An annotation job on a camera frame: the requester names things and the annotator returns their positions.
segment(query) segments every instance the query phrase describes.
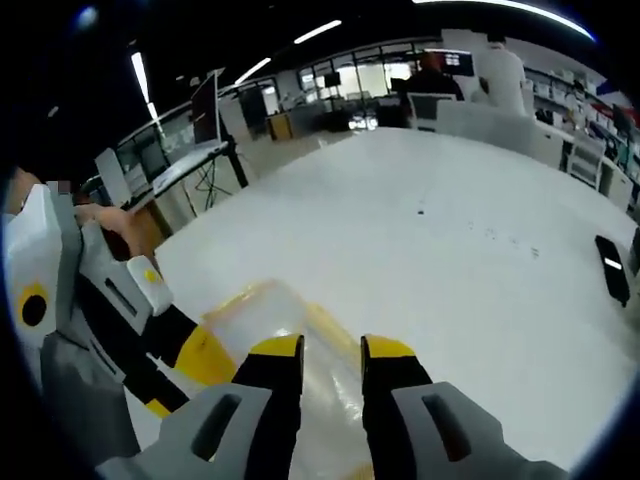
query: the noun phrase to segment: window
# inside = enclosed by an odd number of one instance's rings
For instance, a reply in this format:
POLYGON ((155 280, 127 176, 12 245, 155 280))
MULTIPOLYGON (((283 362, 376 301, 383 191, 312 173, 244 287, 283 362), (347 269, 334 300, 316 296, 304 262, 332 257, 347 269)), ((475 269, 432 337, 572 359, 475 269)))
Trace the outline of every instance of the window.
POLYGON ((383 97, 388 93, 382 63, 358 64, 357 68, 364 98, 383 97))
POLYGON ((384 66, 384 76, 387 88, 391 91, 391 79, 401 78, 407 80, 411 76, 411 65, 408 63, 386 63, 384 66))
POLYGON ((300 85, 302 90, 307 92, 307 103, 314 102, 318 99, 318 93, 316 91, 316 83, 314 81, 314 74, 312 68, 305 68, 300 71, 300 85))
POLYGON ((329 98, 331 96, 331 92, 328 88, 324 88, 324 76, 333 72, 331 62, 327 60, 326 62, 314 65, 313 72, 316 76, 316 87, 318 87, 320 98, 329 98))
POLYGON ((267 109, 267 115, 277 113, 279 104, 274 81, 260 82, 260 88, 262 88, 262 98, 264 100, 264 106, 267 109))
POLYGON ((353 65, 353 55, 343 55, 333 59, 333 68, 340 74, 338 95, 347 100, 360 99, 360 83, 356 67, 353 65))

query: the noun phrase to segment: white tabletop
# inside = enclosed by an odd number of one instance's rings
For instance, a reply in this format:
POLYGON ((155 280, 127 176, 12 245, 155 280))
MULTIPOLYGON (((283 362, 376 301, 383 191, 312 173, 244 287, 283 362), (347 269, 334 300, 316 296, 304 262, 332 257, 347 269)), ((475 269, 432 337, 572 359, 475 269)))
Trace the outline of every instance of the white tabletop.
POLYGON ((173 163, 153 181, 153 193, 162 195, 184 177, 211 161, 211 155, 220 153, 227 147, 227 142, 215 141, 196 145, 193 150, 173 163))
POLYGON ((513 448, 570 468, 635 369, 594 244, 629 245, 634 227, 528 157, 379 128, 252 184, 157 253, 192 318, 281 279, 354 338, 406 342, 435 381, 496 416, 513 448))

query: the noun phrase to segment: person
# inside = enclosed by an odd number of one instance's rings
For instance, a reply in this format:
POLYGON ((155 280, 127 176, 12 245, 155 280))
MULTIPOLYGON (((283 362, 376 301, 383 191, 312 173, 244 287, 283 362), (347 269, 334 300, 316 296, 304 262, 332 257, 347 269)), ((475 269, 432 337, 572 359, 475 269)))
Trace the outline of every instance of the person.
POLYGON ((464 100, 458 83, 442 73, 442 62, 434 52, 425 52, 420 57, 420 71, 412 75, 405 83, 410 93, 449 93, 457 100, 464 100))
POLYGON ((480 103, 482 105, 491 105, 491 100, 489 100, 489 95, 485 93, 482 88, 478 88, 473 91, 471 94, 471 103, 480 103))
POLYGON ((573 82, 573 92, 565 97, 567 105, 567 120, 572 130, 583 130, 587 127, 587 115, 585 107, 585 89, 580 80, 573 82))
POLYGON ((506 48, 503 35, 487 36, 489 49, 477 58, 480 86, 489 96, 491 105, 514 115, 526 116, 522 97, 525 84, 524 64, 506 48))

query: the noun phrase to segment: yellow circle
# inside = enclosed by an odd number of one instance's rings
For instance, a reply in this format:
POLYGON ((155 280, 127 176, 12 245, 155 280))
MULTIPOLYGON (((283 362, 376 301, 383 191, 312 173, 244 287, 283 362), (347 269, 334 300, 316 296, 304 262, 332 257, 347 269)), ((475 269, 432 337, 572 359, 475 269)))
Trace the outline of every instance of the yellow circle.
POLYGON ((144 271, 144 278, 147 279, 147 282, 149 283, 161 283, 162 282, 162 277, 160 275, 158 275, 157 272, 154 272, 151 269, 147 269, 144 271))
POLYGON ((156 283, 158 281, 158 276, 155 274, 153 270, 149 270, 149 269, 144 271, 144 278, 146 278, 147 282, 150 282, 150 283, 156 283))
POLYGON ((20 296, 18 297, 18 305, 17 305, 18 318, 22 323, 24 323, 28 327, 34 327, 35 325, 29 325, 27 322, 24 321, 24 318, 22 317, 24 306, 27 303, 27 300, 29 300, 31 297, 36 297, 36 296, 42 297, 42 299, 45 302, 45 305, 49 303, 49 295, 47 294, 47 291, 38 282, 32 283, 31 285, 27 285, 26 287, 24 287, 22 289, 22 292, 20 292, 20 296))

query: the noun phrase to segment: office chair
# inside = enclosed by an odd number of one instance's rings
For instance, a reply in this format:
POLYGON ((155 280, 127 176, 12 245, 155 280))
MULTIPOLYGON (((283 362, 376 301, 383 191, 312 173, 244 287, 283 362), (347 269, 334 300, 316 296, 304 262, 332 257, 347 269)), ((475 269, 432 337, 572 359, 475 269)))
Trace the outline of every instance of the office chair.
POLYGON ((411 103, 412 126, 418 130, 436 131, 438 121, 438 102, 440 100, 455 100, 456 96, 449 93, 415 93, 408 92, 411 103))
POLYGON ((602 175, 600 158, 604 155, 605 147, 587 134, 576 132, 567 160, 567 173, 597 190, 602 175))

